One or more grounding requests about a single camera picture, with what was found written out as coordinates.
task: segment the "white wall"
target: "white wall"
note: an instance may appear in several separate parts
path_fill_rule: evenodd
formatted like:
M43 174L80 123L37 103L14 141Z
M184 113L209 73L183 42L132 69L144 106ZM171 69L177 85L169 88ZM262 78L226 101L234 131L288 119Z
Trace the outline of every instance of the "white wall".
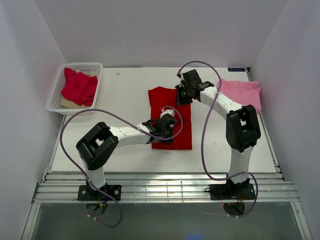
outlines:
M0 1L0 239L20 239L57 134L45 107L65 63L33 0Z
M252 71L280 168L320 239L320 1L288 0Z
M35 0L68 62L253 64L287 0Z

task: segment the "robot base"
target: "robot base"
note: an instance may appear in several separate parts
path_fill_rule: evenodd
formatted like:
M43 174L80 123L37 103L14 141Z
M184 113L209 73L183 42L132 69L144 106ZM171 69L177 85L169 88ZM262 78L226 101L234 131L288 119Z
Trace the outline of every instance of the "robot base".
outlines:
M205 192L210 193L211 200L230 200L243 196L243 200L254 200L256 198L253 184L249 178L241 183L234 184L230 179L226 184L210 184Z
M222 206L223 206L224 211L227 214L234 215L234 216L243 215L246 210L246 205L243 202L237 203L237 204L223 203Z
M100 188L101 191L105 192L106 194L110 195L117 201L121 199L121 185L104 185ZM93 190L88 182L86 185L79 186L78 191L78 201L103 201L106 199L106 196L98 191Z

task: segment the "cable tie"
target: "cable tie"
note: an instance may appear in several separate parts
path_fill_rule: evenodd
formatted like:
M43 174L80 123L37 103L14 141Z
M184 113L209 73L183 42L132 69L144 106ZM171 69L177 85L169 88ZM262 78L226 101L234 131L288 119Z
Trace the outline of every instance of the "cable tie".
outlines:
M141 133L140 126L138 126L136 129L138 130L139 134L142 134L142 133Z

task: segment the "glass panel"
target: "glass panel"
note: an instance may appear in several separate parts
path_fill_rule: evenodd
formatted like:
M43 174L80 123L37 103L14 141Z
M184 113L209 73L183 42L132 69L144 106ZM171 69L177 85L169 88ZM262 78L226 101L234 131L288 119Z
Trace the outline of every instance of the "glass panel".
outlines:
M108 228L73 212L86 213L84 203L43 203L32 239L302 239L290 202L258 202L249 215L238 220L200 212L223 214L220 203L136 203L122 204L122 207L122 223ZM117 206L109 204L102 218L115 223L119 218Z

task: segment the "white platform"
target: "white platform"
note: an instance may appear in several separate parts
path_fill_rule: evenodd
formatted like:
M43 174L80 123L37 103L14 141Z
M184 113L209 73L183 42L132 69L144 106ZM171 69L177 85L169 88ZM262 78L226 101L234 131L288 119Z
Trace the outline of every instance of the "white platform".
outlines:
M174 88L179 83L176 77L178 67L153 68L104 68L97 108L108 110L137 125L150 119L148 90L162 86ZM210 68L197 68L202 81L215 85L218 77ZM228 72L227 68L217 68L222 78L228 81L248 81L246 72ZM156 150L151 145L131 145L117 148L107 163L105 172L132 173L203 173L200 154L201 134L209 107L194 101L192 112L192 150ZM261 138L255 146L249 165L253 173L275 173L273 158L266 134L258 118ZM76 117L66 128L63 143L69 154L81 166L83 163L76 149L76 143L96 123L106 122L108 126L126 126L115 118L96 112L94 115ZM231 161L231 148L225 137L226 123L216 112L212 112L206 131L205 159L209 172L227 173ZM78 172L66 158L60 144L54 157L52 172Z

